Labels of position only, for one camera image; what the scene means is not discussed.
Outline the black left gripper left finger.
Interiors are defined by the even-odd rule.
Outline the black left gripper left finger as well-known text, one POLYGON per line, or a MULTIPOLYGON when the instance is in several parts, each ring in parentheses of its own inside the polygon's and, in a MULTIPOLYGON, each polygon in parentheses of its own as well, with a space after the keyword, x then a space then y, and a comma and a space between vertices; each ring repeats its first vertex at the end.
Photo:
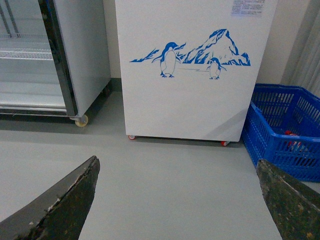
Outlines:
POLYGON ((93 204, 100 161, 93 155, 0 223, 2 240, 77 240, 93 204))

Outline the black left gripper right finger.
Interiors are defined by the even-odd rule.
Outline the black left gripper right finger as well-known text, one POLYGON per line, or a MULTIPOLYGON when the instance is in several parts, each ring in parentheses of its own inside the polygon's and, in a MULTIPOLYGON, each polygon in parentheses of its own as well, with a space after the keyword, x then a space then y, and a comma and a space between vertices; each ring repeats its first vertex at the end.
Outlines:
POLYGON ((256 174, 281 238, 318 240, 320 194, 265 159, 257 162, 256 174))

